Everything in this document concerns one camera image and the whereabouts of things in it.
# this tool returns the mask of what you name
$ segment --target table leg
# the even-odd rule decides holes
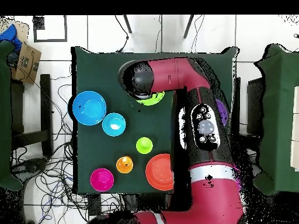
[[[189,21],[188,21],[188,24],[187,24],[187,27],[186,27],[186,30],[185,30],[185,33],[184,33],[184,39],[188,35],[188,32],[189,32],[189,29],[190,29],[193,18],[194,18],[194,15],[190,15],[190,18],[189,18]]]

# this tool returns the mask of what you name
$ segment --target green bowl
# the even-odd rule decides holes
[[[136,149],[139,153],[146,155],[152,151],[152,141],[147,137],[142,137],[136,142]]]
[[[165,95],[165,92],[154,93],[150,99],[137,100],[137,102],[139,102],[140,104],[145,105],[145,106],[152,106],[154,104],[159,103],[163,99],[164,95]]]

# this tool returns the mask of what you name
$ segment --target light blue bowl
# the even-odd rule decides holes
[[[100,94],[94,91],[84,91],[74,99],[72,112],[79,123],[95,125],[106,115],[106,102]]]
[[[126,129],[126,121],[124,117],[118,113],[109,113],[102,122],[104,132],[111,136],[116,137],[124,132]]]

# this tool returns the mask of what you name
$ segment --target purple bowl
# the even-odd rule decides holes
[[[113,174],[108,169],[96,169],[91,174],[91,186],[97,191],[108,191],[113,183]]]

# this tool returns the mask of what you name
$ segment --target red robot arm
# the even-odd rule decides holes
[[[175,106],[174,121],[180,121],[179,115],[184,113],[185,135],[181,137],[181,127],[175,125],[171,156],[172,163],[180,157],[180,162],[189,167],[192,206],[183,212],[136,213],[140,224],[237,224],[243,214],[224,130],[227,121],[220,114],[219,104],[225,104],[220,100],[219,81],[207,67],[198,59],[169,58],[130,61],[120,68],[120,84],[135,99],[148,99],[162,91],[185,91],[184,99],[181,94],[174,95],[174,102],[184,101],[183,107]],[[175,178],[176,166],[180,165],[172,164]]]

